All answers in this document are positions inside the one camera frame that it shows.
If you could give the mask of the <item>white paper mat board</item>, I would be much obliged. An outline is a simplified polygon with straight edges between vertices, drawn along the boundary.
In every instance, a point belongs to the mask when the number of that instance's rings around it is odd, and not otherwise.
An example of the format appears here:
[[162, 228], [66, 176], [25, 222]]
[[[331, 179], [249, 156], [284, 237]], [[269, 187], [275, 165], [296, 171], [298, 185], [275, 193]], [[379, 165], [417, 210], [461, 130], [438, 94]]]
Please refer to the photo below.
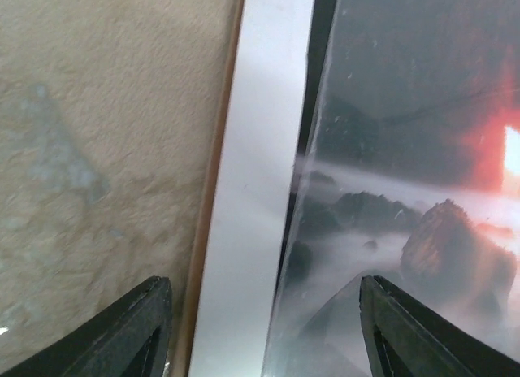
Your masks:
[[189, 374], [259, 376], [314, 0], [245, 0]]

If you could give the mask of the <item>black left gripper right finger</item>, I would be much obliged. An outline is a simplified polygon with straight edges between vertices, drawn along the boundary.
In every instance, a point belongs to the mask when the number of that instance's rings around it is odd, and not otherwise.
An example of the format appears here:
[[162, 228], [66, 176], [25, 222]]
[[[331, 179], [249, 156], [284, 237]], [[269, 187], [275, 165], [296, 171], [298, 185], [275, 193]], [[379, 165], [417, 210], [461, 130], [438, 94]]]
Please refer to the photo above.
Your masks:
[[383, 276], [360, 285], [373, 376], [518, 376], [519, 363], [469, 336]]

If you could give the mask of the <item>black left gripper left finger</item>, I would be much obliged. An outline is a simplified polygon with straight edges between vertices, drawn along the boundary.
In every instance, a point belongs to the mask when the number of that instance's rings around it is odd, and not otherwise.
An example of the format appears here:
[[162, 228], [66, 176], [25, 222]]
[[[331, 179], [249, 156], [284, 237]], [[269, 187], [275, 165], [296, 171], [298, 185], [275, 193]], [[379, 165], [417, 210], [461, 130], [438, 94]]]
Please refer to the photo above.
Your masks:
[[151, 276], [2, 376], [161, 376], [171, 328], [171, 282]]

